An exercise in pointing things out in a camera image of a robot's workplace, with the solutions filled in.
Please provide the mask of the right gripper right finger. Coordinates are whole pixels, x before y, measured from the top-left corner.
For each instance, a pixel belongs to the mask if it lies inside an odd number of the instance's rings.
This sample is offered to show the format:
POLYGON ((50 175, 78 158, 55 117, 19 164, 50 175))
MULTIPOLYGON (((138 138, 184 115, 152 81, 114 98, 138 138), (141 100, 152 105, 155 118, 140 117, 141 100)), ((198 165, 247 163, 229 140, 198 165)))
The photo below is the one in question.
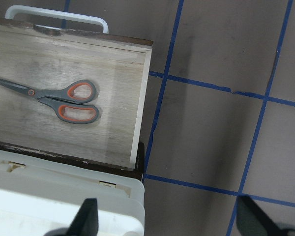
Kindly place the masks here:
POLYGON ((237 199, 236 227, 242 236, 282 236, 267 214, 248 196, 237 199))

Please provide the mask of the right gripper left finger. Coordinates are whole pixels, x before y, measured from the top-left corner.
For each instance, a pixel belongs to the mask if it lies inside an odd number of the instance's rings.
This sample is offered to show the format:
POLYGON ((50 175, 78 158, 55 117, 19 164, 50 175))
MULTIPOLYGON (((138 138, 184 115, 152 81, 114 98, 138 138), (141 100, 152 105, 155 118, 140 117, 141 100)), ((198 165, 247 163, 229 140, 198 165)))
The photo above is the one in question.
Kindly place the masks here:
POLYGON ((85 199, 66 231, 66 236, 96 236, 99 230, 96 198, 85 199))

